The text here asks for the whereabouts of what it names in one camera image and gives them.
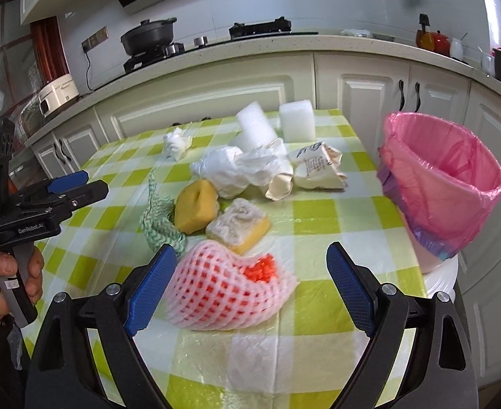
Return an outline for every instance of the pink garbage bag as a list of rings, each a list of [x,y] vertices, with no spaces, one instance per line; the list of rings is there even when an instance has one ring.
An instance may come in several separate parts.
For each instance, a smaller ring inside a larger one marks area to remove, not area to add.
[[[445,260],[470,243],[501,198],[501,167],[467,128],[418,113],[385,119],[378,178],[417,241]]]
[[[182,257],[165,290],[167,320],[194,330],[246,328],[275,315],[297,285],[271,254],[245,258],[205,240]]]

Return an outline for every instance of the white cup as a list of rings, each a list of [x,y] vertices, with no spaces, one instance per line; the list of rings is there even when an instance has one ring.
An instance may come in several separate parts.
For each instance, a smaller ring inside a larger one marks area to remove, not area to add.
[[[462,61],[464,58],[464,48],[460,40],[451,39],[450,56],[459,61]]]
[[[482,71],[487,75],[495,76],[495,57],[486,52],[482,52]]]

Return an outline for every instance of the wall socket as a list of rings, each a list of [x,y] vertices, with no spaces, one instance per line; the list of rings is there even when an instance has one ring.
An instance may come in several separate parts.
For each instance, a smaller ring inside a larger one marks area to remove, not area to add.
[[[95,34],[91,35],[88,39],[85,39],[82,42],[82,49],[85,53],[88,53],[95,46],[100,45],[103,41],[108,39],[108,31],[106,30],[106,26],[102,29],[99,29]]]

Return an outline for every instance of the blue gripper pad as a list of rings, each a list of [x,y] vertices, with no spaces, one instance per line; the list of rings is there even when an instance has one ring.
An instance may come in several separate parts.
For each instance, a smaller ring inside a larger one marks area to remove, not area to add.
[[[341,244],[330,244],[326,266],[353,323],[371,338],[375,334],[374,301]]]
[[[85,170],[81,170],[74,174],[66,175],[64,177],[55,178],[48,186],[50,194],[62,194],[63,192],[70,191],[75,187],[83,186],[89,180],[89,175]]]
[[[158,252],[151,261],[152,267],[129,299],[129,315],[124,327],[130,336],[148,326],[165,288],[171,280],[177,265],[177,255],[172,246]]]

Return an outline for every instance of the green checkered tablecloth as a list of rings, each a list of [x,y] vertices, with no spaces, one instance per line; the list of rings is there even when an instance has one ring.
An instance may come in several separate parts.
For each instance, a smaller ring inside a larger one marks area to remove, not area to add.
[[[278,128],[278,114],[268,116]],[[280,313],[248,329],[193,332],[164,321],[160,303],[148,328],[135,337],[173,408],[322,409],[333,403],[368,342],[352,324],[326,269],[326,249],[333,241],[341,242],[356,264],[369,267],[381,282],[424,296],[417,258],[399,213],[382,195],[375,166],[354,130],[338,110],[318,110],[316,125],[318,140],[343,152],[341,170],[349,176],[344,192],[296,188],[279,202],[266,200],[252,188],[243,194],[272,222],[253,254],[272,253],[300,280]],[[153,253],[138,220],[147,203],[150,170],[157,168],[161,193],[176,198],[191,179],[190,163],[225,146],[238,130],[235,117],[191,124],[193,145],[178,163],[161,155],[165,130],[97,151],[85,169],[91,180],[105,180],[110,192],[64,223],[60,236],[39,243],[46,260],[45,293],[39,320],[25,330],[29,348],[55,293],[95,294],[149,262]],[[188,247],[204,238],[190,237]],[[105,387],[119,401],[97,334],[91,332]],[[396,394],[412,337],[411,332],[404,337],[382,401]]]

